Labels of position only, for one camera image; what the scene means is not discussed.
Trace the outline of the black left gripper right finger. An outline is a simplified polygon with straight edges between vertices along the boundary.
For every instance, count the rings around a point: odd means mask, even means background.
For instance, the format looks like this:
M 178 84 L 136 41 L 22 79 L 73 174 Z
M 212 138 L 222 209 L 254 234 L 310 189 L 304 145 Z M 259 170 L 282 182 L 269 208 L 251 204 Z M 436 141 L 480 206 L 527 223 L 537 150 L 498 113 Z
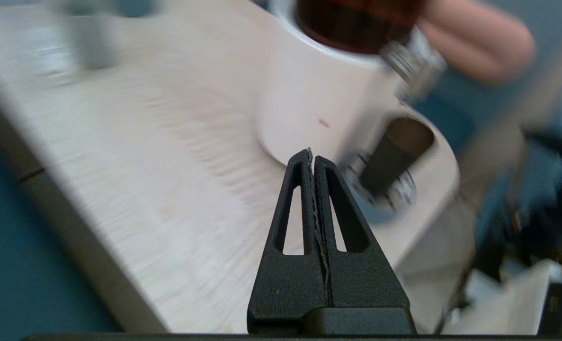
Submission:
M 408 296 L 337 166 L 314 161 L 324 284 L 334 307 L 409 308 Z

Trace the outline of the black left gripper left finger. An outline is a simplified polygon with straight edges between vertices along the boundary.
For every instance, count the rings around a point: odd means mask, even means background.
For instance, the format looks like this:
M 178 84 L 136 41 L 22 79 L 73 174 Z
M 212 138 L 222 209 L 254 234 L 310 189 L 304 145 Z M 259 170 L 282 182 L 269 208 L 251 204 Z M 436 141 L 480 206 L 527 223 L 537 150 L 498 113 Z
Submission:
M 249 334 L 302 334 L 304 316 L 328 304 L 312 161 L 311 151 L 304 149 L 287 164 L 248 304 Z M 303 255 L 286 255 L 283 250 L 296 188 L 301 196 Z

